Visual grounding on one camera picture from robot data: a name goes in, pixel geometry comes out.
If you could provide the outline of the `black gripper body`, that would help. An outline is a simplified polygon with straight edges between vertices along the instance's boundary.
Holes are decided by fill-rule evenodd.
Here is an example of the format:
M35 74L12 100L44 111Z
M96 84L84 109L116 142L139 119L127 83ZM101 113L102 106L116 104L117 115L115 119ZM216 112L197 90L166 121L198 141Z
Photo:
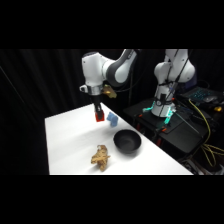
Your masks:
M91 95L90 96L91 102L95 105L98 106L101 104L102 97L100 95Z

